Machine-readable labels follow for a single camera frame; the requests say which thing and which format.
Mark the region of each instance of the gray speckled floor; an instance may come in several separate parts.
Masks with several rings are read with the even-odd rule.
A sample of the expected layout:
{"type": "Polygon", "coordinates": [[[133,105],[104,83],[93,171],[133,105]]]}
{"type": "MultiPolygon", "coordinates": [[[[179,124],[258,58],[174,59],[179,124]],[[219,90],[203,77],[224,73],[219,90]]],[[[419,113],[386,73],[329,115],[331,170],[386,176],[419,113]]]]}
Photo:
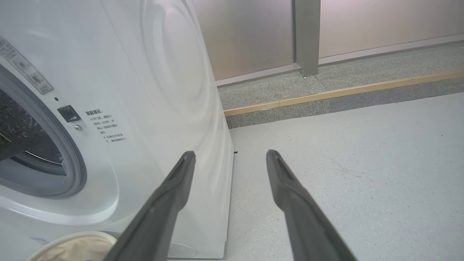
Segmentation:
{"type": "Polygon", "coordinates": [[[359,261],[464,260],[464,93],[231,130],[226,260],[292,260],[276,149],[359,261]]]}
{"type": "Polygon", "coordinates": [[[303,78],[294,73],[236,86],[220,87],[223,108],[233,109],[324,91],[464,69],[464,43],[436,46],[323,66],[303,78]]]}

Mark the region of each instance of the white washing machine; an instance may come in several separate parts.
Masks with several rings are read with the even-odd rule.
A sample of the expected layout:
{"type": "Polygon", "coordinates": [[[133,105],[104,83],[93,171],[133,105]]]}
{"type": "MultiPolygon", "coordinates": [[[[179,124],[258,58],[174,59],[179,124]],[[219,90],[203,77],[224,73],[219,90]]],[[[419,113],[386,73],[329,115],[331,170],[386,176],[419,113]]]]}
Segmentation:
{"type": "Polygon", "coordinates": [[[118,237],[184,151],[169,256],[222,258],[233,146],[188,0],[0,3],[0,253],[118,237]]]}

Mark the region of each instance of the wooden trim strip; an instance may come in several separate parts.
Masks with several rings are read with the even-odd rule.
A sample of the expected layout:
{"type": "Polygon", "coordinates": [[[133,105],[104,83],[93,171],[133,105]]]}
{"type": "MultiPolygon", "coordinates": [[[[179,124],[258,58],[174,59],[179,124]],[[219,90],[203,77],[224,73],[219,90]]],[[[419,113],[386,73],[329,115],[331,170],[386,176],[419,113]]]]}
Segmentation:
{"type": "Polygon", "coordinates": [[[252,112],[252,111],[265,111],[265,110],[277,108],[277,107],[279,107],[279,101],[261,103],[257,105],[240,107],[236,109],[229,109],[229,110],[225,110],[224,114],[226,116],[232,116],[232,115],[243,114],[243,113],[252,112]]]}
{"type": "Polygon", "coordinates": [[[424,76],[418,76],[418,77],[412,77],[412,78],[381,82],[381,83],[376,83],[376,84],[362,85],[362,86],[357,86],[357,87],[349,87],[349,88],[343,88],[343,89],[334,90],[334,91],[326,91],[326,92],[321,92],[318,94],[312,94],[312,95],[303,96],[303,97],[290,98],[290,99],[284,99],[284,100],[275,101],[275,102],[229,109],[229,110],[225,110],[224,114],[226,116],[231,116],[231,115],[237,115],[237,114],[242,114],[242,113],[248,113],[252,111],[264,111],[264,110],[268,110],[271,108],[283,107],[283,106],[288,106],[288,105],[294,105],[294,104],[306,103],[306,102],[311,102],[311,101],[359,94],[359,93],[364,93],[364,92],[369,92],[369,91],[379,91],[379,90],[402,87],[402,86],[407,86],[407,85],[429,83],[429,82],[435,82],[435,81],[441,81],[441,80],[447,80],[447,79],[459,78],[459,77],[464,77],[464,70],[430,74],[430,75],[424,75],[424,76]]]}

